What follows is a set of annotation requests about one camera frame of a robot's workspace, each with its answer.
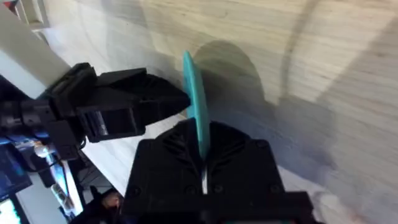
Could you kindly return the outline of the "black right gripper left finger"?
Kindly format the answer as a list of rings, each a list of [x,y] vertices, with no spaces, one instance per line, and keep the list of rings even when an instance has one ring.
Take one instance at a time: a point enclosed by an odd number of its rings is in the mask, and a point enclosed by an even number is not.
[[[196,121],[178,122],[138,144],[124,199],[130,203],[202,203],[203,162]]]

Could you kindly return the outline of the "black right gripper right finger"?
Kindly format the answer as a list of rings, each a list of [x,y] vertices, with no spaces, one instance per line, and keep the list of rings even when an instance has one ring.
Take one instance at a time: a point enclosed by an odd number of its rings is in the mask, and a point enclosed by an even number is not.
[[[271,146],[265,139],[213,121],[208,152],[209,194],[267,194],[285,191]]]

